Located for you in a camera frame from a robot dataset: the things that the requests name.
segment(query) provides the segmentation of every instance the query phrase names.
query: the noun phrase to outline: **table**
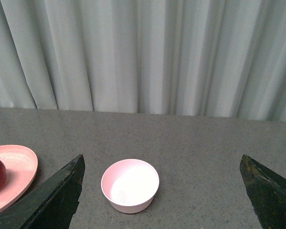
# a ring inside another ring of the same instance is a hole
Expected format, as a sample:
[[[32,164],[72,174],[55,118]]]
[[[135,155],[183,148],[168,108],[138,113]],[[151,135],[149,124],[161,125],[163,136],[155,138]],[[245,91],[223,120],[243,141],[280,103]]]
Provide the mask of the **table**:
[[[0,108],[0,145],[38,156],[27,192],[78,154],[86,171],[71,229],[261,229],[239,171],[243,154],[286,178],[286,122],[178,115]],[[153,165],[159,190],[144,211],[113,209],[104,171],[137,158]]]

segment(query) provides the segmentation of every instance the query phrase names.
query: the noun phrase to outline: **pink plate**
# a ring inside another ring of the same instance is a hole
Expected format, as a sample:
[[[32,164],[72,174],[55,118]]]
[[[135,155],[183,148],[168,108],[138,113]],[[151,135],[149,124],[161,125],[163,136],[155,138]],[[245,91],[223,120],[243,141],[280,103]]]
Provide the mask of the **pink plate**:
[[[6,167],[7,179],[0,189],[0,213],[16,202],[32,183],[38,166],[36,154],[17,145],[0,146],[0,160]]]
[[[159,176],[147,162],[126,159],[114,163],[105,171],[101,187],[115,209],[133,214],[149,206],[158,190]]]

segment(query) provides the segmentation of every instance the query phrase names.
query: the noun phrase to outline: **bowl rim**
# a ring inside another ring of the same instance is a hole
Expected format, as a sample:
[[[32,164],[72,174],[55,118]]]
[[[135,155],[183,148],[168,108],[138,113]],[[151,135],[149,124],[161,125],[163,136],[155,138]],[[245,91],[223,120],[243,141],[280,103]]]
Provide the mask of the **bowl rim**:
[[[155,187],[155,191],[154,191],[153,195],[151,195],[150,197],[148,197],[148,199],[144,200],[143,202],[141,202],[141,203],[139,203],[139,204],[135,204],[135,205],[121,205],[121,204],[119,204],[119,203],[116,203],[116,202],[113,201],[111,198],[109,198],[109,197],[105,194],[105,192],[104,192],[104,190],[103,190],[103,179],[104,179],[104,176],[105,176],[105,174],[107,173],[107,171],[108,171],[111,167],[113,167],[114,165],[116,165],[116,164],[118,164],[118,163],[120,163],[120,162],[122,162],[122,161],[127,161],[127,160],[136,160],[136,161],[140,161],[140,162],[146,163],[152,170],[155,171],[155,173],[156,173],[156,175],[157,175],[157,187]],[[102,179],[101,179],[101,189],[102,189],[102,192],[103,192],[104,196],[105,196],[110,202],[112,202],[112,203],[114,203],[114,204],[116,204],[116,205],[118,205],[118,206],[124,206],[124,207],[135,207],[135,206],[139,206],[139,205],[141,205],[141,204],[146,203],[148,200],[150,200],[151,198],[153,198],[153,197],[155,196],[156,192],[158,191],[159,185],[160,185],[160,180],[159,180],[159,174],[158,174],[157,170],[156,170],[151,164],[149,164],[148,162],[143,161],[143,160],[139,160],[139,159],[135,159],[135,158],[128,158],[128,159],[120,160],[120,161],[117,161],[117,162],[113,163],[111,166],[109,166],[109,167],[105,170],[105,172],[103,173]]]

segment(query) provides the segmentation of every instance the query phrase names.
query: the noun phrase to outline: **bowl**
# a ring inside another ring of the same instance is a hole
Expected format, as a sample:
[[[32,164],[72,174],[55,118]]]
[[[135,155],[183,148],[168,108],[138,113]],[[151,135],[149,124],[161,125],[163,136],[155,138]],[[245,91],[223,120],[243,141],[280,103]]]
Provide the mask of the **bowl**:
[[[103,194],[120,212],[143,211],[159,187],[159,176],[153,166],[138,159],[126,159],[111,165],[101,180]]]

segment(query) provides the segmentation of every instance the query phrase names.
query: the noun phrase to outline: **white curtain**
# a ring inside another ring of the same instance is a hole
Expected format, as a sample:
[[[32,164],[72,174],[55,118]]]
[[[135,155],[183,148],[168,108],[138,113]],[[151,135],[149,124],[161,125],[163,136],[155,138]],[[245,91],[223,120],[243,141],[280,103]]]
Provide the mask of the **white curtain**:
[[[286,0],[1,0],[0,107],[286,121]]]

